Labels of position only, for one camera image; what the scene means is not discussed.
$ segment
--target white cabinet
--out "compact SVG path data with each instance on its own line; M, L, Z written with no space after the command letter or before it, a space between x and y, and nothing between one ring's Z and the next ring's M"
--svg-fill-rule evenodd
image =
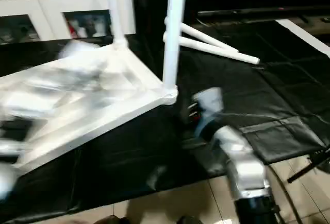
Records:
M38 0L0 0L0 43L53 40Z
M39 0L56 39L109 35L107 0ZM124 34L135 33L132 0L117 0Z
M133 0L117 2L123 32L135 33ZM0 44L10 34L13 42L109 35L109 8L107 0L0 0Z

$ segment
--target white pole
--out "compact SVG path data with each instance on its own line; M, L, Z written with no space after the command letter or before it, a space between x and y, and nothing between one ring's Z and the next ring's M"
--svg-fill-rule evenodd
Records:
M190 36L193 36L201 41L204 41L205 43L208 43L208 44L211 44L211 45L223 48L223 49L238 52L237 49L235 49L219 40L216 40L215 38L212 38L211 36L201 32L201 31L198 31L197 29L190 27L184 23L181 23L181 31Z
M122 30L117 0L108 0L109 3L109 12L111 18L111 28L113 33L113 42L117 45L128 46L127 40L124 37L124 33Z
M176 76L179 56L180 25L184 14L185 0L168 0L168 24L165 42L163 87L166 98L176 97Z
M164 33L163 40L167 41L167 39L168 39L168 36L166 33ZM203 42L191 40L191 39L184 38L184 37L180 37L179 43L181 46L184 46L184 47L205 51L206 53L212 53L215 55L236 59L236 60L243 61L246 63L258 64L260 61L259 58L252 57L250 55L246 55L243 53L237 53L237 52L231 51L231 50L221 49L214 45L209 45L209 44L206 44Z

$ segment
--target floor tile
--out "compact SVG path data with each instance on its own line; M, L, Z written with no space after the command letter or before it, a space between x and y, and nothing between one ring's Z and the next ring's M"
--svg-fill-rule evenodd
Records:
M294 158L288 161L292 170L297 172L309 164L307 156ZM318 208L326 210L330 208L330 175L314 169L299 180L303 183Z
M312 216L308 216L302 219L303 224L328 224L328 222L324 219L321 213L314 214ZM289 222L289 224L298 224L297 221Z
M329 210L322 211L322 214L324 215L324 217L327 220L327 222L330 223L330 209Z
M276 170L282 181L285 181L294 173L287 161L278 162L273 164L272 166ZM268 178L270 180L275 201L281 209L280 213L283 216L284 220L295 220L292 209L282 191L282 188L269 170ZM309 195L305 187L302 185L300 180L297 180L291 184L285 182L285 187L290 194L292 201L295 204L301 218L319 212L319 209L317 208L316 204L314 203L311 196Z
M73 215L64 215L50 220L36 222L36 224L93 224L113 214L113 206L107 205L86 210Z
M114 214L132 224L173 224L183 215L204 224L220 223L221 216L207 181L114 204Z
M227 221L228 223L239 224L227 178L225 176L217 177L210 179L209 182L224 223Z

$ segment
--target black plastic sheet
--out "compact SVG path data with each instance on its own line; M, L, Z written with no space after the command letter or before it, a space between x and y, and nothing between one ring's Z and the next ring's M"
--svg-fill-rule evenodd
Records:
M197 27L261 59L249 65L181 48L178 102L161 106L22 176L0 222L25 223L138 197L224 174L220 150L192 139L177 118L192 94L223 92L221 117L240 129L265 163L329 144L329 58L276 22ZM129 36L159 77L163 43ZM107 38L98 40L110 43ZM66 41L0 47L2 75L56 59Z

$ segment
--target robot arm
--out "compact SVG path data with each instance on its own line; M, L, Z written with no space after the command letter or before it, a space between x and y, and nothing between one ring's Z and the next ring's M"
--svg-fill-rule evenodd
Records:
M205 90L194 99L197 105L191 105L190 113L200 117L195 134L227 155L224 163L240 223L277 223L265 166L237 130L216 118L222 109L220 90Z

